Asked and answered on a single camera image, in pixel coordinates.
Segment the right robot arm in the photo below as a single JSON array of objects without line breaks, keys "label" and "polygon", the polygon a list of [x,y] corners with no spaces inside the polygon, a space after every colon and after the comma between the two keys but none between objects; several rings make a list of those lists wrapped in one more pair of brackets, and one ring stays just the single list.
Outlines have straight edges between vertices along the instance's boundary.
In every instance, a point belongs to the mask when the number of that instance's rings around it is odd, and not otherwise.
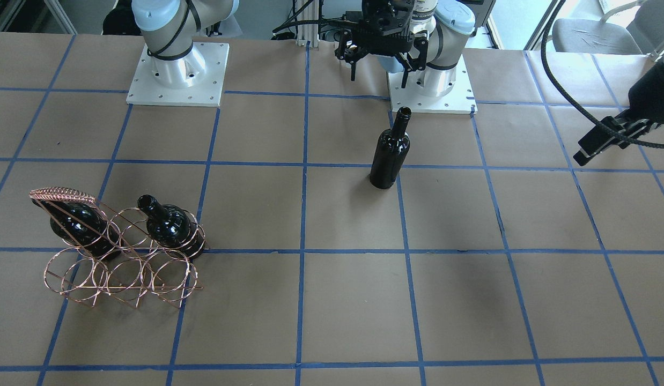
[{"label": "right robot arm", "polygon": [[475,29],[476,15],[458,1],[363,1],[340,25],[335,56],[352,69],[374,56],[386,73],[401,74],[401,88],[439,98],[454,88]]}]

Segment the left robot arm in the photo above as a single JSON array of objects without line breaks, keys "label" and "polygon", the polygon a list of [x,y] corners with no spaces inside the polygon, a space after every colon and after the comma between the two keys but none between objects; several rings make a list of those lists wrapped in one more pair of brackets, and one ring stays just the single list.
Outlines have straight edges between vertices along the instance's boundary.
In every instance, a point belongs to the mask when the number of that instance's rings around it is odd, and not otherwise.
[{"label": "left robot arm", "polygon": [[[459,1],[362,1],[360,12],[340,18],[300,17],[307,11],[321,12],[323,5],[323,1],[295,1],[290,17],[273,33],[304,25],[330,26],[340,33],[337,59],[355,69],[362,58],[378,56],[389,73],[402,75],[401,88],[416,74],[423,94],[433,98],[452,90],[447,79],[454,75],[467,38],[476,28],[474,13]],[[229,19],[238,7],[237,1],[131,2],[132,17],[145,39],[158,83],[180,90],[195,85],[195,78],[207,72],[207,64],[193,37]],[[578,164],[584,166],[610,146],[664,149],[662,143],[641,140],[664,125],[664,56],[630,88],[628,108],[601,120],[563,88],[550,68],[545,47],[540,57],[558,93],[594,124],[579,141],[574,156]]]}]

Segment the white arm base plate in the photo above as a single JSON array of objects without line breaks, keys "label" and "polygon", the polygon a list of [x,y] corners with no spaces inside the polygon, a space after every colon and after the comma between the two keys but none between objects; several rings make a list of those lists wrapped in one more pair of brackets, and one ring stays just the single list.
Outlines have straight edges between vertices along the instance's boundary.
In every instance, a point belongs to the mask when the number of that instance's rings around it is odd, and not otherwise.
[{"label": "white arm base plate", "polygon": [[454,68],[445,71],[427,68],[409,73],[405,87],[401,87],[403,73],[387,73],[392,112],[408,107],[413,113],[475,114],[476,98],[466,68],[460,56]]}]

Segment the second white arm base plate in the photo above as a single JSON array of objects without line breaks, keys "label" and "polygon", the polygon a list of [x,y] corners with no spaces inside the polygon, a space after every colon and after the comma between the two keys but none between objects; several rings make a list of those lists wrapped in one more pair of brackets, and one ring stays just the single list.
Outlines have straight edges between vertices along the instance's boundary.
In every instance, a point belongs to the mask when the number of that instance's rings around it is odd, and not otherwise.
[{"label": "second white arm base plate", "polygon": [[152,58],[143,49],[126,102],[166,107],[220,107],[227,59],[226,42],[195,42],[174,61]]}]

